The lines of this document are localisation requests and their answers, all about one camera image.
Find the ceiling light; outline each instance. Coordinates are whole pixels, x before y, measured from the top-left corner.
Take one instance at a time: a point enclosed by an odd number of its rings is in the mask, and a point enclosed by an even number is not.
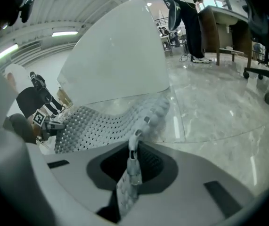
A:
[[[0,53],[0,59],[3,58],[5,55],[13,52],[14,50],[18,49],[18,44],[14,44],[13,46],[7,48],[6,50]]]
[[[78,31],[54,32],[52,37],[63,36],[63,35],[75,35],[77,33]]]

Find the black shorts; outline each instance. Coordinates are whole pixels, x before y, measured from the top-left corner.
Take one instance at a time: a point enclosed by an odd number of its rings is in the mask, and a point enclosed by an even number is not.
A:
[[[37,109],[43,107],[44,102],[34,87],[23,90],[16,99],[20,110],[26,118],[33,115]]]

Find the white curved panel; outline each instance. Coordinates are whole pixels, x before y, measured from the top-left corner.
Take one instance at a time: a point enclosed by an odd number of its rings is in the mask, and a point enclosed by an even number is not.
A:
[[[98,20],[73,48],[58,81],[74,105],[167,89],[163,47],[145,2],[128,1]]]

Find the person in black pants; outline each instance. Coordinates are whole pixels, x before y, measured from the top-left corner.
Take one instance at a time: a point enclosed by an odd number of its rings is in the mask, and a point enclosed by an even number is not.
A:
[[[194,63],[210,63],[204,57],[202,51],[201,31],[198,20],[198,12],[193,0],[178,0],[180,16],[186,27],[187,47],[191,54],[191,61]]]
[[[30,77],[32,79],[32,83],[35,87],[35,89],[37,91],[39,91],[41,88],[46,88],[46,83],[44,78],[39,75],[39,74],[35,74],[33,71],[30,72]],[[52,100],[51,102],[54,104],[54,106],[56,107],[56,109],[54,107],[52,107],[50,104],[45,104],[45,106],[54,114],[54,115],[58,115],[58,111],[62,110],[62,105],[55,100],[55,98],[52,96]]]

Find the caster wheel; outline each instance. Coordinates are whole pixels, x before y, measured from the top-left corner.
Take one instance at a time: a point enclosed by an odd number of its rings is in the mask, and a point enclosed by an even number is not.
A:
[[[267,93],[265,94],[265,96],[264,96],[264,100],[265,100],[266,104],[269,105],[269,92],[267,92]]]
[[[249,73],[246,72],[246,71],[244,71],[244,72],[243,72],[243,77],[246,78],[246,79],[248,79],[248,78],[249,78]]]

